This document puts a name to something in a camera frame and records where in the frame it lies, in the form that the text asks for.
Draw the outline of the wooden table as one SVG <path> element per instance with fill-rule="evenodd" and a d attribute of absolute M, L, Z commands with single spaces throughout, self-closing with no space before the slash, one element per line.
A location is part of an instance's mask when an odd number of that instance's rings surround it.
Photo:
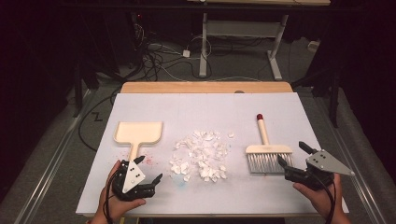
<path fill-rule="evenodd" d="M 250 81 L 165 81 L 165 82 L 126 82 L 121 93 L 280 93 L 292 92 L 287 82 Z"/>

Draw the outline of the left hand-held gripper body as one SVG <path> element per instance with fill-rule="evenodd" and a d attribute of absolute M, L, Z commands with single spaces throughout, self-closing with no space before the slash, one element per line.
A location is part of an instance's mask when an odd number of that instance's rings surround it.
<path fill-rule="evenodd" d="M 146 178 L 134 161 L 122 161 L 112 181 L 112 191 L 121 201 L 151 198 L 155 194 L 156 182 L 142 184 Z"/>

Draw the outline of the white foam board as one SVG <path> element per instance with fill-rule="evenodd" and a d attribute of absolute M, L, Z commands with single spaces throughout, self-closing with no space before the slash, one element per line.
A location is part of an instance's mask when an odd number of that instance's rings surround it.
<path fill-rule="evenodd" d="M 192 94 L 121 93 L 117 96 L 106 130 L 94 158 L 77 212 L 90 217 L 108 172 L 118 160 L 127 158 L 129 148 L 117 143 L 114 133 L 121 121 L 160 121 L 161 140 L 139 150 L 144 161 L 139 167 L 146 180 L 162 180 L 147 203 L 131 211 L 133 217 L 218 217 L 218 216 L 313 216 L 311 203 L 281 175 L 253 175 L 245 149 L 261 141 L 257 119 L 263 115 L 269 140 L 293 150 L 293 164 L 304 168 L 306 153 L 301 141 L 317 148 L 318 140 L 297 94 L 226 93 Z M 195 131 L 212 131 L 228 153 L 223 161 L 226 176 L 204 181 L 192 173 L 185 181 L 172 172 L 173 158 L 186 159 L 176 142 Z"/>

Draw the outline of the cream brush with red tip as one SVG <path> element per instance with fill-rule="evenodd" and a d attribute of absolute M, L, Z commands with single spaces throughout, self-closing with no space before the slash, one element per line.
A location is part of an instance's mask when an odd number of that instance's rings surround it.
<path fill-rule="evenodd" d="M 252 174 L 279 175 L 283 167 L 278 163 L 278 158 L 292 162 L 292 149 L 285 145 L 272 145 L 269 143 L 264 118 L 257 115 L 257 124 L 262 139 L 261 145 L 251 145 L 246 148 L 248 169 Z"/>

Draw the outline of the white metal desk frame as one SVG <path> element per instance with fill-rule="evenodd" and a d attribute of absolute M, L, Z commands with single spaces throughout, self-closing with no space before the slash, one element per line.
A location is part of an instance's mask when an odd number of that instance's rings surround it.
<path fill-rule="evenodd" d="M 327 7 L 330 0 L 189 0 L 196 2 L 200 7 L 229 7 L 231 4 L 242 7 L 281 7 L 290 9 L 292 7 Z M 279 21 L 247 21 L 242 19 L 210 19 L 208 13 L 203 13 L 202 19 L 202 39 L 200 53 L 199 77 L 208 77 L 209 62 L 208 56 L 212 50 L 208 38 L 210 36 L 236 36 L 236 37 L 270 37 L 274 39 L 271 49 L 266 51 L 268 63 L 270 65 L 275 80 L 281 80 L 282 76 L 276 61 L 276 54 L 281 42 L 281 38 L 286 29 L 289 13 L 283 13 Z"/>

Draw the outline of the person's left hand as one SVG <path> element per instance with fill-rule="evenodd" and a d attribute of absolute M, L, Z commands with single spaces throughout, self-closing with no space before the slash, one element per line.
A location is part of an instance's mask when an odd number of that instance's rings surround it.
<path fill-rule="evenodd" d="M 114 164 L 114 166 L 112 167 L 111 171 L 108 174 L 105 186 L 103 187 L 100 194 L 98 209 L 96 211 L 95 217 L 105 217 L 106 219 L 107 217 L 111 219 L 120 219 L 126 212 L 146 204 L 145 199 L 136 199 L 131 202 L 124 202 L 124 201 L 120 201 L 117 197 L 110 198 L 109 196 L 106 195 L 107 192 L 111 191 L 110 189 L 111 185 L 109 184 L 110 177 L 114 175 L 114 173 L 118 170 L 119 167 L 120 167 L 120 161 L 116 161 L 116 163 Z M 108 209 L 109 209 L 109 214 L 107 216 L 105 215 L 105 211 L 104 211 L 105 203 L 108 203 Z"/>

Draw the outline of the black metal stand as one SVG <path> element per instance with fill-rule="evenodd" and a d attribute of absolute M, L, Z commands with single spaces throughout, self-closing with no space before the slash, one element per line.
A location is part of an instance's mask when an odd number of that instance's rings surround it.
<path fill-rule="evenodd" d="M 330 69 L 322 69 L 311 75 L 306 75 L 290 85 L 293 89 L 298 87 L 311 87 L 311 93 L 315 97 L 327 97 L 329 99 L 328 115 L 334 128 L 337 124 L 337 107 L 340 76 L 338 72 Z"/>

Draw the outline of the cream plastic dustpan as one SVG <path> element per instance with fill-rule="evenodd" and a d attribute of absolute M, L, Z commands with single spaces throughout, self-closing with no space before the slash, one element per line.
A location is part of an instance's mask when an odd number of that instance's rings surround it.
<path fill-rule="evenodd" d="M 142 145 L 153 145 L 162 137 L 163 123 L 156 122 L 119 122 L 114 140 L 119 144 L 129 144 L 129 160 L 136 158 Z"/>

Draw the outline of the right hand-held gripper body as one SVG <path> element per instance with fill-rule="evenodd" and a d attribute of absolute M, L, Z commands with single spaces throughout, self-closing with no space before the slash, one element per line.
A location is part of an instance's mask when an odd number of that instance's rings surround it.
<path fill-rule="evenodd" d="M 286 180 L 301 183 L 312 190 L 325 189 L 333 182 L 334 174 L 354 175 L 355 173 L 326 150 L 318 151 L 306 160 L 307 167 L 284 170 Z"/>

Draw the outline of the metal floor rail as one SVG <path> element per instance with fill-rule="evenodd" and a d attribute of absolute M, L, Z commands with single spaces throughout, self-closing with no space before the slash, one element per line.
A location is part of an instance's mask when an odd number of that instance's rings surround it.
<path fill-rule="evenodd" d="M 13 224 L 31 224 L 37 209 L 45 198 L 48 189 L 52 183 L 53 178 L 56 176 L 58 169 L 64 159 L 64 155 L 68 149 L 70 139 L 76 132 L 78 125 L 82 121 L 82 116 L 88 107 L 88 104 L 92 101 L 95 95 L 95 91 L 85 90 L 82 96 L 82 106 L 76 107 L 73 115 L 67 120 L 67 124 L 62 133 L 58 145 L 54 148 L 49 161 L 46 163 L 46 168 L 40 175 L 35 188 L 29 194 L 29 197 L 25 201 L 24 206 L 19 212 L 16 220 Z"/>
<path fill-rule="evenodd" d="M 388 196 L 393 183 L 361 129 L 334 128 L 331 123 L 316 129 L 322 147 L 344 162 L 354 176 L 343 176 L 343 188 L 350 218 L 354 224 L 389 224 Z"/>

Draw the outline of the pile of white paper scraps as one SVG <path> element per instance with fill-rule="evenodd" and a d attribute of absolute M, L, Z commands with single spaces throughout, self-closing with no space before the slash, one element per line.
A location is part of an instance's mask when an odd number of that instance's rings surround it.
<path fill-rule="evenodd" d="M 196 178 L 213 183 L 225 180 L 230 147 L 217 131 L 193 131 L 175 142 L 170 172 L 180 175 L 184 182 Z"/>

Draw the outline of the person's right hand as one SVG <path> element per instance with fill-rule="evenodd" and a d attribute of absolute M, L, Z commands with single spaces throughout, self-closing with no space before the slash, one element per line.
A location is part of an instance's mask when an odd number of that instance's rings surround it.
<path fill-rule="evenodd" d="M 294 183 L 292 186 L 311 202 L 313 207 L 323 218 L 328 217 L 331 212 L 332 204 L 325 189 L 314 191 L 301 183 Z M 333 184 L 328 187 L 328 191 L 335 199 L 333 216 L 344 214 L 342 206 L 342 184 L 339 174 L 334 175 Z"/>

